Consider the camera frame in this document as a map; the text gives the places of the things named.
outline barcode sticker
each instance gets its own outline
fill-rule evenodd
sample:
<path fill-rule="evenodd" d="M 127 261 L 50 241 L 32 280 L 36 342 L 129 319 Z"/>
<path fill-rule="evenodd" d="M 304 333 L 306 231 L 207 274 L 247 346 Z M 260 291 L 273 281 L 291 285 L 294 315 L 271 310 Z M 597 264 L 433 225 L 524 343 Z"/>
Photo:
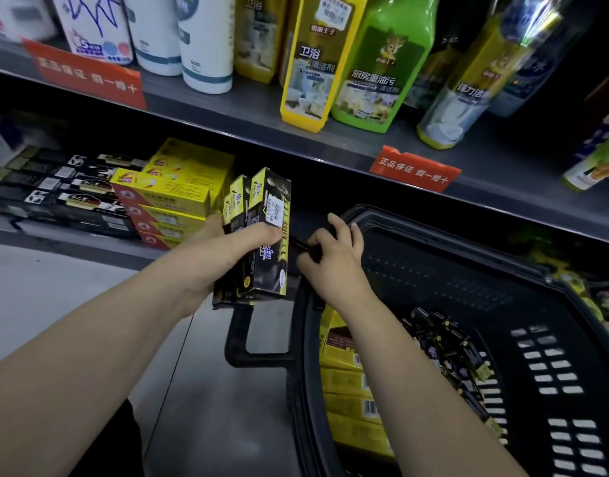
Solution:
<path fill-rule="evenodd" d="M 103 218 L 103 221 L 105 221 L 106 223 L 121 224 L 121 226 L 125 226 L 123 219 L 119 219 L 117 217 L 110 217 L 110 216 L 101 216 L 101 217 Z"/>
<path fill-rule="evenodd" d="M 71 167 L 65 167 L 63 166 L 61 169 L 59 169 L 56 173 L 55 173 L 55 177 L 72 177 L 72 175 L 75 173 L 75 170 Z"/>
<path fill-rule="evenodd" d="M 176 222 L 176 217 L 174 216 L 165 216 L 164 214 L 160 214 L 158 218 L 160 219 L 161 223 L 171 224 L 172 226 L 178 225 L 178 223 Z"/>
<path fill-rule="evenodd" d="M 39 189 L 45 189 L 46 191 L 50 191 L 55 187 L 59 187 L 61 181 L 59 179 L 55 179 L 54 177 L 46 177 L 39 185 Z"/>
<path fill-rule="evenodd" d="M 378 412 L 378 408 L 375 405 L 373 400 L 362 400 L 362 416 L 363 417 L 375 417 L 379 418 L 380 413 Z"/>
<path fill-rule="evenodd" d="M 161 228 L 160 230 L 168 238 L 181 239 L 181 233 L 179 231 L 169 230 L 167 228 Z"/>
<path fill-rule="evenodd" d="M 340 0 L 320 0 L 315 17 L 332 28 L 344 30 L 351 10 L 352 6 Z"/>
<path fill-rule="evenodd" d="M 112 224 L 109 223 L 108 226 L 112 229 L 120 229 L 121 231 L 129 231 L 123 224 Z"/>
<path fill-rule="evenodd" d="M 279 228 L 282 227 L 282 219 L 284 216 L 284 202 L 276 196 L 269 194 L 267 197 L 267 219 L 269 224 L 273 224 Z"/>

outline red price tag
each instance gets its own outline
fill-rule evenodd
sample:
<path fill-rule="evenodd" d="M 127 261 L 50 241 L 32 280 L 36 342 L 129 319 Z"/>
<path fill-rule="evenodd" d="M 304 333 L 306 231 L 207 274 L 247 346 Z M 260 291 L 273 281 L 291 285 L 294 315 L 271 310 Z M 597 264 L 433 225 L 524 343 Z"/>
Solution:
<path fill-rule="evenodd" d="M 24 39 L 24 46 L 46 82 L 146 109 L 139 72 L 32 40 Z"/>
<path fill-rule="evenodd" d="M 461 174 L 461 169 L 408 152 L 400 153 L 396 148 L 385 145 L 369 172 L 422 189 L 443 192 Z"/>

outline floor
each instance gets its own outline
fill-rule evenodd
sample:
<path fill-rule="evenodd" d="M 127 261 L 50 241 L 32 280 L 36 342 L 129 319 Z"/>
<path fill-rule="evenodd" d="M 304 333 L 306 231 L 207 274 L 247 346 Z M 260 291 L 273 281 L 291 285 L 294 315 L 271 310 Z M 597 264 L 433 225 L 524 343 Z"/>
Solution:
<path fill-rule="evenodd" d="M 133 272 L 0 245 L 0 359 Z M 282 352 L 292 303 L 259 304 L 248 350 Z M 223 356 L 230 310 L 204 304 L 159 349 L 130 400 L 150 476 L 300 475 L 283 369 L 236 369 Z"/>

